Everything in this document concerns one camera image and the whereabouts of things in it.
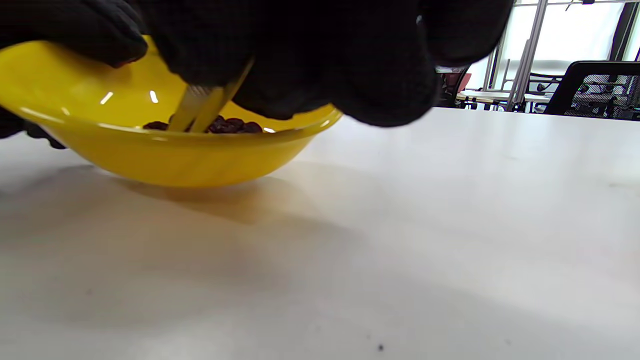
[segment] chair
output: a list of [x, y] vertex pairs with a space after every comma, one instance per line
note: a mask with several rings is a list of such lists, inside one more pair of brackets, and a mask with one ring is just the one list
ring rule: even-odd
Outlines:
[[640, 63], [576, 61], [549, 101], [545, 114], [640, 120]]
[[468, 83], [467, 72], [470, 66], [450, 68], [450, 72], [440, 73], [442, 92], [436, 106], [441, 108], [464, 108], [465, 102], [457, 100], [458, 93]]
[[[547, 75], [532, 72], [529, 74], [529, 83], [527, 84], [527, 90], [525, 93], [539, 96], [551, 96], [556, 92], [563, 77], [563, 75]], [[543, 113], [546, 107], [546, 104], [532, 102], [530, 109], [531, 112]]]

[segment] bowl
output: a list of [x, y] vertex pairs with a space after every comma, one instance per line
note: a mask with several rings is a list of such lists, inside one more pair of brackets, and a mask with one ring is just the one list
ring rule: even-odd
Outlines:
[[150, 39], [147, 55], [121, 69], [49, 42], [0, 51], [0, 105], [36, 122], [80, 156], [122, 177], [161, 186], [215, 187], [267, 175], [338, 121], [333, 106], [281, 121], [229, 103], [225, 118], [255, 121], [258, 134], [149, 131], [167, 122], [186, 88]]

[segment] white table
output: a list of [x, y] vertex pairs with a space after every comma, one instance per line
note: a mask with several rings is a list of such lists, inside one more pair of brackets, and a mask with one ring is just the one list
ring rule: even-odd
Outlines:
[[[467, 97], [469, 99], [476, 98], [478, 102], [487, 102], [488, 104], [491, 104], [494, 101], [509, 101], [509, 92], [463, 90], [457, 96], [457, 98], [461, 100]], [[550, 98], [542, 95], [524, 94], [524, 100], [526, 102], [546, 104], [549, 102]]]
[[637, 360], [639, 139], [520, 113], [343, 120], [217, 191], [3, 141], [0, 358]]

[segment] tongs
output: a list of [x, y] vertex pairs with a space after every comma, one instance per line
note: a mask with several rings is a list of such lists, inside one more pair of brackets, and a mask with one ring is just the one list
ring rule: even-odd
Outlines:
[[253, 66], [251, 59], [242, 74], [225, 86], [188, 85], [167, 131], [204, 133], [229, 100], [233, 99]]

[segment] black glove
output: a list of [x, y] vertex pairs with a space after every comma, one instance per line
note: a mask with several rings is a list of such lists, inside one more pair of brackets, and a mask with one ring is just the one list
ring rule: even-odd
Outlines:
[[[438, 96], [435, 65], [485, 57], [513, 0], [138, 0], [171, 71], [224, 85], [274, 119], [332, 102], [376, 126], [419, 119]], [[418, 15], [422, 16], [417, 24]]]
[[[2, 0], [0, 48], [31, 40], [50, 40], [112, 67], [135, 61], [147, 51], [141, 21], [123, 0]], [[64, 146], [40, 127], [0, 108], [0, 138], [26, 130]]]

